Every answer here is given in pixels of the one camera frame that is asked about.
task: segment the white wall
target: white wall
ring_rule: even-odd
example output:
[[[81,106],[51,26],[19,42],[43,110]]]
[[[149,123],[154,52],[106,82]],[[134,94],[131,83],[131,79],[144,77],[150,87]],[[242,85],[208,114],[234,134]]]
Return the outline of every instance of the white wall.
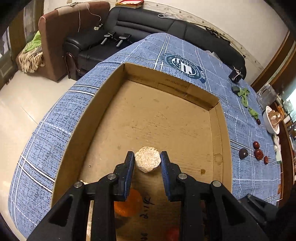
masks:
[[[45,0],[44,13],[66,5],[66,2],[67,0]],[[288,31],[277,13],[264,0],[150,0],[149,2],[165,4],[196,15],[239,42],[256,61],[254,64],[254,61],[251,63],[246,60],[246,80],[249,84],[268,65]]]

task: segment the beige floor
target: beige floor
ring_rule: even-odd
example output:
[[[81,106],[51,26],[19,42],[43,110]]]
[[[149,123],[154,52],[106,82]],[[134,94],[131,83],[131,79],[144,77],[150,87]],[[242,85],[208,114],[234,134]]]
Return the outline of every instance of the beige floor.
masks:
[[[56,83],[18,71],[0,90],[0,212],[20,241],[25,238],[8,212],[10,183],[18,158],[37,124],[74,83],[68,77]]]

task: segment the circular logo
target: circular logo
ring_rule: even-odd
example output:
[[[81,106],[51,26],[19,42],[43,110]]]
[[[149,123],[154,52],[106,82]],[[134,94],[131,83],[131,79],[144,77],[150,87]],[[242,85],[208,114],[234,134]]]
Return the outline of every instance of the circular logo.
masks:
[[[166,57],[166,62],[189,78],[198,79],[205,83],[205,75],[201,67],[195,66],[190,60],[179,55],[169,55]]]

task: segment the silver screw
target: silver screw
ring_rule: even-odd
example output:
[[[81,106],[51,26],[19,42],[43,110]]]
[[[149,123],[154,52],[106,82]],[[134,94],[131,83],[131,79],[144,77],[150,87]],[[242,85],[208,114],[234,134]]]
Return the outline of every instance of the silver screw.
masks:
[[[75,188],[79,188],[81,186],[82,186],[82,182],[76,182],[76,183],[74,183],[74,187]]]
[[[213,181],[213,186],[218,188],[221,186],[221,183],[219,181]]]
[[[178,175],[178,177],[179,177],[181,180],[184,180],[184,179],[187,178],[187,175],[186,175],[185,173],[180,173],[180,174]]]
[[[109,180],[113,180],[113,179],[116,178],[116,175],[115,175],[114,173],[110,173],[110,174],[107,176],[107,178],[108,178]]]

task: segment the plaid tablecloth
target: plaid tablecloth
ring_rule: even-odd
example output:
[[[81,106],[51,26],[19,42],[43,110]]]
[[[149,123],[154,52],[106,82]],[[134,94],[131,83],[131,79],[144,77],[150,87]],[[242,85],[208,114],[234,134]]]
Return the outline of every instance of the plaid tablecloth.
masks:
[[[11,182],[8,208],[20,232],[28,237],[50,209],[52,190],[63,153],[85,107],[107,77],[123,62],[132,62],[176,76],[220,98],[227,122],[231,154],[233,195],[251,193],[272,204],[279,199],[280,167],[275,161],[273,141],[261,115],[259,126],[240,99],[231,91],[231,70],[217,58],[194,45],[166,33],[152,34],[97,64],[71,87],[48,111],[25,146]],[[249,105],[261,113],[256,93],[248,88]],[[270,163],[253,156],[258,141]],[[239,149],[251,155],[239,159]]]

